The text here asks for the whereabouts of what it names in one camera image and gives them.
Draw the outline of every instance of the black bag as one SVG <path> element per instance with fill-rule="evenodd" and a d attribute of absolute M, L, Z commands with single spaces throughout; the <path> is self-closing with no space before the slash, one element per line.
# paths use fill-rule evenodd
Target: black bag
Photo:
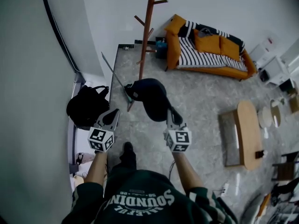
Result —
<path fill-rule="evenodd" d="M 104 90 L 99 94 L 96 91 L 98 88 L 104 88 Z M 78 95 L 69 101 L 66 113 L 77 128 L 89 130 L 98 117 L 109 110 L 109 102 L 105 100 L 108 92 L 108 86 L 102 85 L 92 88 L 84 85 Z"/>

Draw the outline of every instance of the white wall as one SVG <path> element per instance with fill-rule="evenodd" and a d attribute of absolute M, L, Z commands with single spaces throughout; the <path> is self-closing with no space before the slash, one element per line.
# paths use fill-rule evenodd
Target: white wall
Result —
<path fill-rule="evenodd" d="M 105 84 L 84 0 L 48 0 L 61 35 L 86 81 Z"/>
<path fill-rule="evenodd" d="M 118 47 L 116 0 L 49 0 L 74 60 L 90 86 L 111 85 Z"/>
<path fill-rule="evenodd" d="M 134 15 L 145 19 L 148 0 L 118 0 L 122 43 L 142 40 L 143 26 Z M 151 26 L 163 35 L 165 23 L 175 14 L 243 39 L 250 52 L 266 36 L 275 34 L 280 56 L 299 38 L 299 0 L 168 0 L 154 6 Z"/>
<path fill-rule="evenodd" d="M 114 67 L 119 40 L 117 0 L 84 0 L 86 14 L 107 85 L 110 86 L 112 72 L 102 58 L 105 55 L 110 66 Z"/>
<path fill-rule="evenodd" d="M 0 18 L 0 215 L 58 224 L 71 208 L 65 110 L 75 75 L 43 0 L 0 0 Z"/>

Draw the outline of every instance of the white cabinet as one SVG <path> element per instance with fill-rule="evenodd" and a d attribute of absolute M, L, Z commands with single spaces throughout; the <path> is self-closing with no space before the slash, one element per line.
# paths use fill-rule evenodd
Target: white cabinet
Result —
<path fill-rule="evenodd" d="M 264 68 L 269 76 L 269 80 L 265 83 L 273 83 L 281 85 L 290 78 L 287 68 L 279 61 L 277 57 L 273 58 Z"/>
<path fill-rule="evenodd" d="M 250 58 L 256 63 L 257 68 L 262 68 L 270 60 L 276 48 L 276 43 L 273 38 L 267 37 L 253 49 L 250 53 Z"/>

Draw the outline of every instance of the white box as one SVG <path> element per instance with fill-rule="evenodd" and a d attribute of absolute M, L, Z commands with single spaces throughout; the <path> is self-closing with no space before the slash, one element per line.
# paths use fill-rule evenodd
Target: white box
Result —
<path fill-rule="evenodd" d="M 165 140 L 172 152 L 185 152 L 191 145 L 192 133 L 184 130 L 167 130 Z"/>
<path fill-rule="evenodd" d="M 265 83 L 273 83 L 276 85 L 281 85 L 283 82 L 290 78 L 290 74 L 277 57 L 274 57 L 268 64 L 265 65 L 262 71 L 266 71 L 269 80 Z"/>
<path fill-rule="evenodd" d="M 88 134 L 88 143 L 90 148 L 105 153 L 114 144 L 114 133 L 91 127 Z"/>

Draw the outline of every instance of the person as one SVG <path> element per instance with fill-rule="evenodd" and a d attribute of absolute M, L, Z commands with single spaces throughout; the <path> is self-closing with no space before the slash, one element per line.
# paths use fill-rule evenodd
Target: person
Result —
<path fill-rule="evenodd" d="M 172 153 L 186 195 L 166 176 L 136 169 L 130 142 L 123 146 L 121 163 L 108 176 L 103 195 L 107 153 L 97 153 L 85 183 L 73 192 L 65 223 L 225 223 L 236 224 L 233 212 L 221 198 L 204 187 L 184 153 Z"/>

